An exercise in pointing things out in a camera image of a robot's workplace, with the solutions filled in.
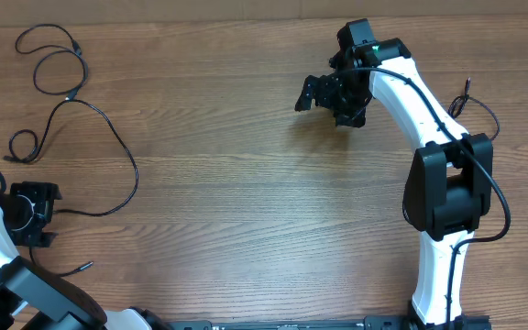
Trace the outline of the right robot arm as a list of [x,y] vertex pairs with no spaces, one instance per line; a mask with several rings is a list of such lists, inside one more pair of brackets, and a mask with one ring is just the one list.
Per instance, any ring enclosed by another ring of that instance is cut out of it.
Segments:
[[490,139],[469,134],[444,111],[400,39],[375,39],[367,19],[346,23],[336,37],[333,73],[305,79],[296,111],[323,107],[337,125],[363,127],[376,99],[414,150],[402,214],[420,236],[416,289],[407,316],[366,327],[489,329],[487,316],[463,314],[459,292],[469,241],[490,209]]

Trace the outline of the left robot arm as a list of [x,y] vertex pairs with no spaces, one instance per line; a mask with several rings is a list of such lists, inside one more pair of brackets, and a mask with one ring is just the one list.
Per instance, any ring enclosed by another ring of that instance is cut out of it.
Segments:
[[7,186],[0,181],[0,329],[9,328],[27,306],[38,311],[26,323],[27,329],[150,329],[141,311],[106,311],[61,275],[20,255],[20,247],[50,245],[55,236],[43,228],[60,197],[53,183],[23,181]]

